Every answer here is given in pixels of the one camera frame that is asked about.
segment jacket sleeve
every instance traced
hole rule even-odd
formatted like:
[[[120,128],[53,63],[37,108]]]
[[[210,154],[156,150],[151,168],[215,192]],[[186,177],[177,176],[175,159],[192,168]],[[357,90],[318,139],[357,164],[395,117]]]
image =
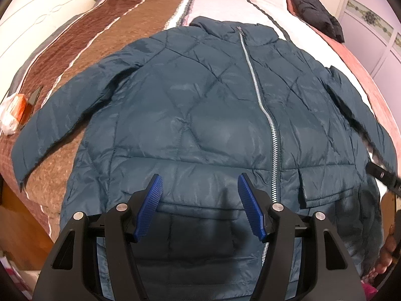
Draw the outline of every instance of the jacket sleeve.
[[[159,33],[158,38],[166,34]],[[85,117],[107,103],[134,71],[163,50],[154,38],[137,40],[73,77],[25,125],[11,152],[15,177],[24,179],[58,141]]]
[[[323,80],[325,89],[350,124],[364,136],[389,171],[397,172],[397,156],[392,139],[376,120],[348,78],[330,67],[329,78]]]

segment striped bedspread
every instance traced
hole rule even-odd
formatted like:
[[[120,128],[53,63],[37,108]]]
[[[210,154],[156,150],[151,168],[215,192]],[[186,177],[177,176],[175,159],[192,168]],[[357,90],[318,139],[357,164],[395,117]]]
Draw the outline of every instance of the striped bedspread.
[[[35,106],[38,110],[70,78],[103,57],[163,29],[188,26],[197,16],[270,26],[281,39],[305,50],[324,66],[335,66],[356,87],[401,151],[398,127],[369,74],[343,45],[297,18],[290,0],[101,0],[45,41],[15,76],[13,86],[29,96],[43,85]],[[53,148],[32,172],[23,193],[11,162],[18,134],[0,137],[0,173],[53,240],[58,236],[61,203],[85,128],[83,123]]]

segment plastic bag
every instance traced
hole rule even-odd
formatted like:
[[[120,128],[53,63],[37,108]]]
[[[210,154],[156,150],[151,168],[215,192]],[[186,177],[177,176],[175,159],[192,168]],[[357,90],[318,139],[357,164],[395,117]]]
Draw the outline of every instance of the plastic bag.
[[[6,135],[17,132],[24,110],[27,107],[27,99],[24,94],[14,93],[5,98],[0,105],[0,129]]]

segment black garment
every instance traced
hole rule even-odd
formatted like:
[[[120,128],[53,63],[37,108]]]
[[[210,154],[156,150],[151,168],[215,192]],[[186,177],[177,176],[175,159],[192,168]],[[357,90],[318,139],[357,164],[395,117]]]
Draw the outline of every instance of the black garment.
[[[328,37],[344,43],[344,35],[338,20],[332,16],[319,0],[292,0],[299,16]]]

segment quilted jacket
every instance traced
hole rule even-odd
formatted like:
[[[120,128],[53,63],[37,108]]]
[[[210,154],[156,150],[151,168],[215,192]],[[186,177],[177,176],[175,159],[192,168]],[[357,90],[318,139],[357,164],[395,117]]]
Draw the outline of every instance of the quilted jacket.
[[[237,192],[246,172],[300,214],[323,211],[360,272],[382,243],[379,194],[361,135],[396,169],[388,133],[350,81],[269,27],[198,17],[135,41],[72,78],[13,148],[20,185],[90,116],[61,210],[105,212],[154,173],[164,192],[133,245],[150,300],[249,300],[263,244]],[[296,290],[295,244],[288,296]],[[111,296],[100,248],[100,270]]]

